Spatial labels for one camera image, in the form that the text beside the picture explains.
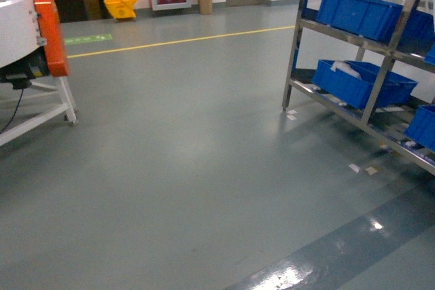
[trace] floor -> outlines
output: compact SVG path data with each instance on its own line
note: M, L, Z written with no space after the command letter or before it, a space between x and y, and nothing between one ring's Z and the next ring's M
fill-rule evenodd
M77 127L0 148L0 289L431 289L433 176L297 91L282 112L295 17L64 24L113 39L68 46ZM300 66L356 51L306 31Z

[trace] blue storage crate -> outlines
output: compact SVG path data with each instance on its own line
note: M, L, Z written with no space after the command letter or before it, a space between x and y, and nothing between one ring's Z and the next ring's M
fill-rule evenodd
M424 61L426 61L432 65L435 65L435 44L432 47L432 49L426 54Z
M369 62L353 61L352 63L374 73L375 75L378 75L379 69L381 69L380 67ZM393 94L391 94L391 103L394 104L408 102L411 92L418 84L418 81L414 81L413 79L393 73L392 71L389 72L388 80L399 83L399 88Z
M372 92L379 73L379 67L369 62L346 61L346 63L361 75L361 79L340 69L332 71L333 60L319 60L312 82L352 107L363 109L366 107ZM378 95L376 107L386 107L406 102L412 89L417 85L417 82L411 83L411 80L403 76L393 75L393 73L389 75L389 80L384 82Z
M381 0L321 0L316 21L388 42L401 11L401 5Z
M403 6L382 0L322 0L316 21L388 43ZM414 10L402 34L401 44L419 39L435 42L434 18Z
M418 10L412 11L403 30L400 43L407 42L408 39L418 39L434 43L434 17L431 14L419 12Z
M435 105L420 106L405 135L435 151Z

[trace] metal shelving rack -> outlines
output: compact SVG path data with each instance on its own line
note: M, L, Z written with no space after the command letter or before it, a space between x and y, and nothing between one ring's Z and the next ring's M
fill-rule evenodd
M383 82L387 79L388 71L393 69L396 61L404 62L408 65L435 73L435 65L430 65L423 61L425 52L427 52L428 49L423 51L413 49L410 51L398 47L411 10L417 7L419 1L420 0L406 0L390 43L383 44L316 22L315 17L317 11L307 7L308 0L300 0L282 106L283 110L288 108L292 88L296 88L331 109L354 126L357 126L364 132L382 141L410 161L426 169L429 173L435 175L434 153L423 147L407 146L406 141L409 139L403 134L406 123L411 122L418 106L427 103L411 97L407 104L400 106L399 111L375 108L375 103ZM296 68L303 29L311 29L360 47L356 60L361 61L363 59L365 50L376 52L383 56L381 69L364 110L341 106L330 94L326 94L312 85L311 78L314 75L314 69Z

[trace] gray epoxy floor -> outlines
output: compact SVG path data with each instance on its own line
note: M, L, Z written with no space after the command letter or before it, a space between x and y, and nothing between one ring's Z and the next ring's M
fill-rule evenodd
M81 54L295 17L296 6L256 6L63 28L65 37L114 36L68 47ZM297 91L297 120L286 118L292 33L71 59L80 125L59 117L0 148L0 289L224 289L430 180ZM356 54L311 31L302 46L302 67ZM379 173L355 174L350 163ZM413 289L427 289L434 232L343 289L410 289L398 282L404 270L423 280Z

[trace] white paper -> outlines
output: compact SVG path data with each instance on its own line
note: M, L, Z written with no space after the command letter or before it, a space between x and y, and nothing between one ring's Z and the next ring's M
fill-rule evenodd
M387 107L383 108L386 112L397 112L397 111L404 111L402 108L399 107Z
M406 145L406 146L409 146L409 147L414 147L414 146L417 145L417 143L414 142L414 141L407 141L407 142L405 143L405 145Z
M388 146L387 144L381 144L381 149L383 149L384 151L386 151L388 153L393 152L393 149L390 146Z
M349 168L352 169L353 171L355 171L356 173L360 173L360 171L361 171L361 168L354 163L350 164Z
M369 167L366 169L366 172L367 172L370 176L373 176L375 173L378 173L378 170L376 170L376 169L373 168L372 166L369 166Z
M349 64L343 61L334 61L331 67L331 71L336 71L336 68L340 69L343 73L349 74L355 78L361 79L360 73L355 69L352 69Z

